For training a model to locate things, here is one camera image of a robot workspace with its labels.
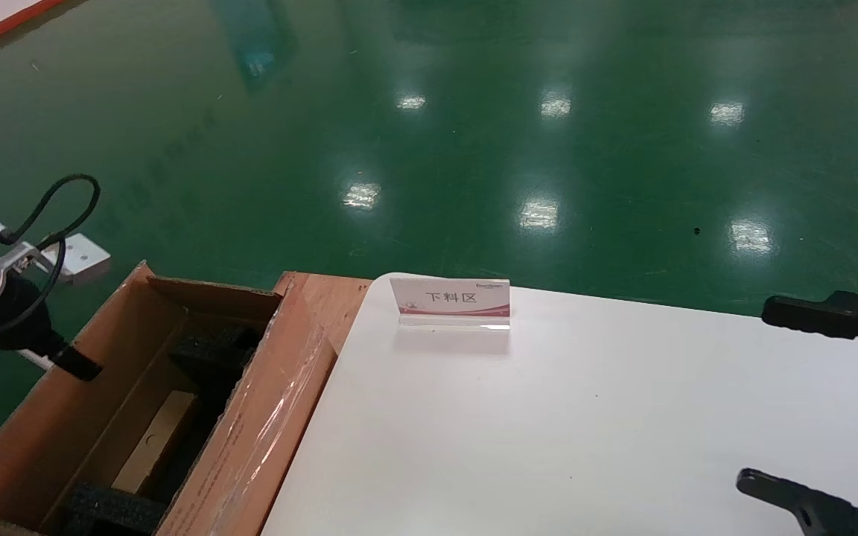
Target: black cable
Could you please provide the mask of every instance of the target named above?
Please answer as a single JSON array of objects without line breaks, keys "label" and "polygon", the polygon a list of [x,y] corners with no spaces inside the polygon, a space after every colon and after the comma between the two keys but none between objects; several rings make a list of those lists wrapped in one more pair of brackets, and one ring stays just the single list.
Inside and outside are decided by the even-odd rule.
[{"label": "black cable", "polygon": [[68,237],[69,234],[72,233],[78,227],[81,227],[82,223],[85,223],[85,220],[88,220],[89,216],[92,216],[92,212],[95,210],[95,206],[98,206],[98,198],[101,197],[101,186],[98,185],[98,180],[96,180],[93,176],[84,173],[73,173],[69,174],[69,176],[64,176],[62,179],[58,179],[47,191],[45,191],[44,196],[42,196],[41,200],[38,201],[38,205],[35,206],[34,210],[31,211],[31,214],[25,218],[25,221],[14,231],[4,230],[0,233],[0,243],[6,244],[7,246],[14,245],[15,242],[20,240],[22,235],[26,233],[28,228],[31,227],[35,223],[35,220],[38,220],[38,216],[41,216],[42,211],[45,210],[45,207],[48,206],[48,203],[51,201],[51,197],[55,195],[63,186],[70,182],[74,182],[77,180],[82,180],[88,182],[92,186],[92,199],[88,202],[88,207],[85,207],[85,210],[82,211],[81,215],[78,218],[75,218],[75,221],[72,221],[67,227],[62,229],[61,231],[57,231],[55,233],[49,234],[42,240],[38,245],[38,250],[42,251],[44,248],[51,246],[51,244],[55,244],[61,237]]},{"label": "black cable", "polygon": [[65,253],[67,252],[65,238],[67,238],[68,235],[78,227],[81,227],[81,224],[85,223],[85,220],[88,220],[89,216],[92,216],[92,212],[95,211],[95,206],[98,206],[98,198],[101,197],[101,186],[98,185],[98,180],[93,176],[89,176],[89,174],[84,173],[73,173],[69,174],[69,176],[62,177],[62,179],[58,179],[50,188],[48,188],[47,191],[45,191],[44,196],[42,196],[41,200],[38,201],[38,204],[35,206],[34,210],[31,211],[31,214],[25,218],[25,221],[19,225],[15,231],[9,232],[6,230],[0,233],[0,243],[14,245],[18,240],[20,240],[22,235],[28,231],[28,228],[35,223],[35,220],[38,220],[38,216],[41,216],[42,211],[44,211],[45,207],[48,206],[48,203],[51,201],[51,197],[66,184],[77,180],[88,182],[92,186],[92,198],[88,202],[88,207],[85,207],[85,210],[82,211],[82,213],[79,214],[71,224],[68,224],[60,231],[50,233],[44,238],[44,240],[35,246],[39,252],[44,253],[45,248],[57,243],[58,255],[55,258],[55,264],[52,266],[51,272],[48,274],[48,281],[46,281],[45,286],[42,287],[38,298],[31,302],[31,305],[28,305],[28,307],[18,316],[15,316],[14,319],[0,325],[0,333],[4,333],[17,325],[20,325],[20,323],[28,319],[29,316],[33,315],[35,310],[45,302],[45,298],[48,298],[48,295],[50,295],[51,291],[55,288],[55,284],[57,284],[58,278],[61,276],[62,266],[65,265]]}]

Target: white table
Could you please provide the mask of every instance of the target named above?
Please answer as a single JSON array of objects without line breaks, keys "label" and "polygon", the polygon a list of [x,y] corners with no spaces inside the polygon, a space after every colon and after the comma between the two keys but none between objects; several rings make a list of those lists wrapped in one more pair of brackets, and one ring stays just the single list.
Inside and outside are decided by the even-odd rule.
[{"label": "white table", "polygon": [[858,505],[858,340],[522,288],[507,335],[413,331],[389,277],[263,536],[799,536],[745,466]]}]

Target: cardboard box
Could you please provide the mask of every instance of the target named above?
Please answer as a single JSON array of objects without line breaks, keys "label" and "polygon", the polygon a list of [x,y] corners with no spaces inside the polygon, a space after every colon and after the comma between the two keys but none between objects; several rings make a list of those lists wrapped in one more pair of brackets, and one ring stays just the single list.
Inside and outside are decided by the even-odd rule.
[{"label": "cardboard box", "polygon": [[45,374],[0,428],[0,536],[56,534],[76,482],[110,486],[173,390],[186,333],[246,323],[264,336],[157,534],[256,536],[336,353],[299,291],[160,278],[140,264],[74,346],[104,371]]}]

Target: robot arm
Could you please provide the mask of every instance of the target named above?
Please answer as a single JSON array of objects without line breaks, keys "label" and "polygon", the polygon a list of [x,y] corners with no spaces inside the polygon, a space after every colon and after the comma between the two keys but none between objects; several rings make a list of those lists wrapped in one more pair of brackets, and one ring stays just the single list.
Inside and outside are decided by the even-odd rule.
[{"label": "robot arm", "polygon": [[[51,196],[72,181],[86,181],[92,184],[93,194],[89,207],[74,223],[57,233],[50,234],[37,245],[20,241],[21,236],[48,204]],[[10,232],[0,224],[0,243],[11,246],[10,251],[0,257],[0,350],[17,350],[30,359],[33,359],[31,355],[44,357],[48,362],[85,381],[95,379],[101,372],[101,366],[75,350],[52,329],[48,308],[45,307],[45,298],[62,278],[66,281],[69,279],[74,281],[85,272],[88,275],[94,275],[108,268],[110,257],[98,245],[81,234],[69,237],[69,233],[74,231],[95,209],[99,196],[98,181],[93,177],[80,174],[67,176],[48,190],[33,214],[14,232]],[[67,261],[69,244],[72,242],[74,242],[72,247],[77,247],[74,257],[77,264],[71,262],[71,259]],[[81,259],[89,259],[89,261],[83,264]],[[47,284],[41,289],[23,278],[23,272],[31,266],[41,268],[50,274]]]}]

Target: red stripe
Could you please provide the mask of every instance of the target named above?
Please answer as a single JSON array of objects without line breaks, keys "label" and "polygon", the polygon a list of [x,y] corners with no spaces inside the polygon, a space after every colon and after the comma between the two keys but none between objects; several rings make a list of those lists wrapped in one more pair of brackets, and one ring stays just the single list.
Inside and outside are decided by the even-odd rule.
[{"label": "red stripe", "polygon": [[13,28],[28,20],[38,17],[38,15],[50,10],[52,7],[55,7],[64,1],[65,0],[42,0],[41,2],[26,7],[24,10],[11,14],[9,17],[0,21],[0,35],[7,33],[9,30],[13,30]]},{"label": "red stripe", "polygon": [[489,309],[479,309],[477,311],[463,312],[442,312],[442,311],[423,311],[423,309],[407,309],[399,308],[399,313],[403,315],[427,315],[427,316],[509,316],[510,309],[508,305],[491,307]]}]

